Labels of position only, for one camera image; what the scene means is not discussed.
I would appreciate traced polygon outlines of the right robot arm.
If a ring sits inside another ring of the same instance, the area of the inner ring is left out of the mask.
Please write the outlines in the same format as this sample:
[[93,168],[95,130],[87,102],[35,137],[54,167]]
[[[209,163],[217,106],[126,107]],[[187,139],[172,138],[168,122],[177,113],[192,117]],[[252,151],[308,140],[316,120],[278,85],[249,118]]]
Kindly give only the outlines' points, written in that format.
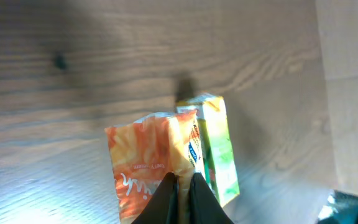
[[332,190],[316,224],[358,224],[358,195]]

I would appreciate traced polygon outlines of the orange tissue packet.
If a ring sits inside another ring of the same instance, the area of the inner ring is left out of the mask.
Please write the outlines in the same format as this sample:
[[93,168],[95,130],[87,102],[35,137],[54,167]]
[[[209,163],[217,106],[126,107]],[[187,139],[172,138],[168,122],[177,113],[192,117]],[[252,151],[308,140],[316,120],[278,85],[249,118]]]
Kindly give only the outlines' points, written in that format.
[[204,174],[196,110],[158,112],[104,131],[121,223],[140,215],[169,172],[178,177],[178,221],[189,223],[191,178],[196,172]]

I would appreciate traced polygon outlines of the green juice carton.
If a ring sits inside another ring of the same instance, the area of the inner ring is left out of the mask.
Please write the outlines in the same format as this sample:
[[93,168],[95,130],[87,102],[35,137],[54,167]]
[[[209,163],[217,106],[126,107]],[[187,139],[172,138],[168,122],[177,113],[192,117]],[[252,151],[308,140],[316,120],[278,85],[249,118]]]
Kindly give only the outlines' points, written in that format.
[[205,179],[224,207],[240,194],[224,98],[204,93],[179,101],[176,109],[196,111]]

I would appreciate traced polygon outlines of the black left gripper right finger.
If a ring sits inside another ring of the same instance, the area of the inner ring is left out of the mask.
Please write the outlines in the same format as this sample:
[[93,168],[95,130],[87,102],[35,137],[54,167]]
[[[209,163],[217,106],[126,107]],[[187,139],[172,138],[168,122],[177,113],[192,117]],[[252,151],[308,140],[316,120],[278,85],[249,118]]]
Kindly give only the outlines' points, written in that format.
[[191,178],[189,199],[191,224],[234,224],[200,173]]

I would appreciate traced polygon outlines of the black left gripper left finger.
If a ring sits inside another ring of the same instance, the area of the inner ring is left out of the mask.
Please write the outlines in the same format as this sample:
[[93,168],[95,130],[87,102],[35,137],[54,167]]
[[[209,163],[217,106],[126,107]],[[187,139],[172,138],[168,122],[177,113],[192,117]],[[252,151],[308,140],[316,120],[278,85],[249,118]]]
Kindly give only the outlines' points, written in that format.
[[174,173],[167,173],[146,207],[132,224],[177,224],[177,179]]

